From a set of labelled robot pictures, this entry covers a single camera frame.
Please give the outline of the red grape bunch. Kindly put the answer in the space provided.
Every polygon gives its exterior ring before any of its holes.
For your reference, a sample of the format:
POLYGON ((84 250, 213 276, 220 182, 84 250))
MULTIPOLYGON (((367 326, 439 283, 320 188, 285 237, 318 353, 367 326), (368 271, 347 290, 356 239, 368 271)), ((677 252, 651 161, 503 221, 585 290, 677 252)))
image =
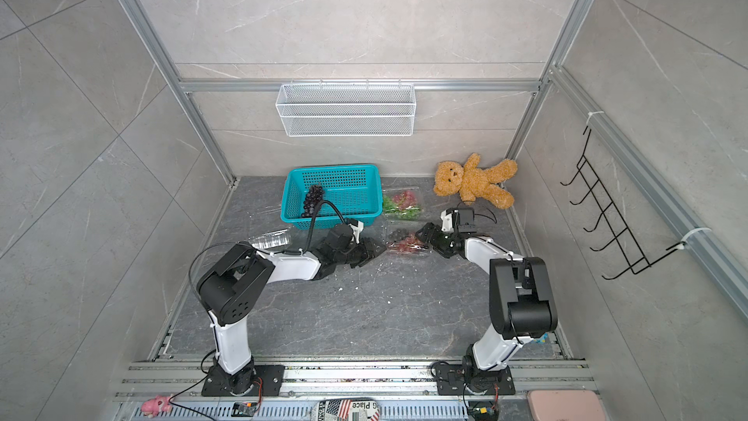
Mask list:
POLYGON ((393 195, 392 201, 398 212, 410 212, 420 208, 418 196, 413 190, 403 190, 393 195))
POLYGON ((414 233, 410 233, 405 241, 392 247, 392 249, 397 253, 426 253, 429 250, 429 246, 421 243, 414 233))

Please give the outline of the clear clamshell container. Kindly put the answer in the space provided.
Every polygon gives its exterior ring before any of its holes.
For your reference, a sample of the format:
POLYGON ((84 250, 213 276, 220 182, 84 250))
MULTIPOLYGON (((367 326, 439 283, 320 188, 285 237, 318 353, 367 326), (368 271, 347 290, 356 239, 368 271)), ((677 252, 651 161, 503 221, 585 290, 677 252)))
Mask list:
POLYGON ((383 210, 385 218, 402 221, 415 221, 424 212, 421 189, 416 186, 387 188, 383 190, 383 210))
POLYGON ((418 237, 418 225, 396 225, 385 235, 386 246, 391 253, 400 255, 424 255, 430 252, 430 246, 418 237))
POLYGON ((288 229, 271 231, 250 238, 249 243, 262 251, 281 251, 291 243, 291 234, 288 229))

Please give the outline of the green grape bunch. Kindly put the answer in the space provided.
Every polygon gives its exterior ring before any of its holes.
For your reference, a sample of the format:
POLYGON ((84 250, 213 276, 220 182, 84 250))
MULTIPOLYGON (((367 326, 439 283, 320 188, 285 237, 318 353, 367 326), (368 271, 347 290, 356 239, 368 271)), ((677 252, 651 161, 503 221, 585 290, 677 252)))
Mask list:
POLYGON ((418 204, 410 205, 408 202, 404 204, 397 202, 395 198, 385 196, 383 198, 383 216, 386 218, 394 218, 397 220, 417 220, 420 218, 423 212, 423 208, 418 204))

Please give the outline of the teal plastic basket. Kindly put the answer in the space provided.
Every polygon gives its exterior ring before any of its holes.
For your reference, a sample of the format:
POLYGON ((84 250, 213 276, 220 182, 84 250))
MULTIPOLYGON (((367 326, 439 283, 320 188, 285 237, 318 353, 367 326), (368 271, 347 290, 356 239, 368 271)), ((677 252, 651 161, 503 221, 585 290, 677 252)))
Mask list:
POLYGON ((323 200, 331 202, 344 218, 373 224, 383 212, 383 191, 375 165, 341 165, 299 168, 286 177, 280 219, 308 230, 312 219, 304 216, 304 201, 313 186, 320 186, 323 200))

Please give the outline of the dark purple grape bunch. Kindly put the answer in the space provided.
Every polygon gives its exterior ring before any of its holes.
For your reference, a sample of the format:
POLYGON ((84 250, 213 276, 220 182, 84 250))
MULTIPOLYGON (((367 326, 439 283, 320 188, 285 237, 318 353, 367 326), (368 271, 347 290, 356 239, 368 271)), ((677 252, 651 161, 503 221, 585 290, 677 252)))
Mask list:
POLYGON ((325 190, 319 184, 309 187, 303 201, 302 218, 313 218, 321 210, 325 200, 325 190))

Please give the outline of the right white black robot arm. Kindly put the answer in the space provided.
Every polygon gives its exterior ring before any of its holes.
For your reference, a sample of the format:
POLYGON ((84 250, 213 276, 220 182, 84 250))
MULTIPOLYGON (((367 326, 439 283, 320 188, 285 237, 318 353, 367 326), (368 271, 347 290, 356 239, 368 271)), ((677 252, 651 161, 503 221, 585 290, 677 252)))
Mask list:
POLYGON ((524 256, 480 234, 472 208, 441 213, 441 224, 429 222, 416 237, 439 255, 463 257, 489 276, 491 324, 463 358, 465 377, 500 373, 524 345, 555 331, 558 315, 545 261, 524 256))

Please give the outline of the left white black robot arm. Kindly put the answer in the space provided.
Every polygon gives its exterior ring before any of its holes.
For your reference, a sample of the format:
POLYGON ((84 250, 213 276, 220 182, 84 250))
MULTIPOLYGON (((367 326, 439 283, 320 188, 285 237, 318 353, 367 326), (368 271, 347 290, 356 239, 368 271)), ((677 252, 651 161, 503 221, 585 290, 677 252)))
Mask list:
POLYGON ((364 236, 362 228, 361 222, 341 223, 321 241, 290 251, 238 242, 206 271, 194 290, 210 318, 216 364, 223 373, 235 376, 251 369, 247 317, 268 284, 318 281, 340 266, 358 268, 385 253, 385 244, 364 236))

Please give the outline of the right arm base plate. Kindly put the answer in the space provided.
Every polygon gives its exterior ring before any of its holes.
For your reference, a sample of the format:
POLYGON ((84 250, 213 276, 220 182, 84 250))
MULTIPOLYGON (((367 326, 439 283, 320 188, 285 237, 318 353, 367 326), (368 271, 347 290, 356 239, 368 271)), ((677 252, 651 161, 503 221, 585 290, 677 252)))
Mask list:
POLYGON ((482 371, 465 364, 437 361, 430 375, 440 396, 513 396, 516 394, 510 368, 482 371))

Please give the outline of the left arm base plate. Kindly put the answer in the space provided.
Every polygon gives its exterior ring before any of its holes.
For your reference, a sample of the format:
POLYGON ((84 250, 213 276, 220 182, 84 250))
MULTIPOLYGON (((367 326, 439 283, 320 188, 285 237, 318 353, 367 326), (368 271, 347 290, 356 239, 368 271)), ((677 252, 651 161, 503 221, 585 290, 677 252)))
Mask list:
POLYGON ((253 366, 250 364, 236 374, 229 374, 219 364, 214 364, 206 375, 201 391, 203 397, 278 397, 284 370, 282 364, 253 366))

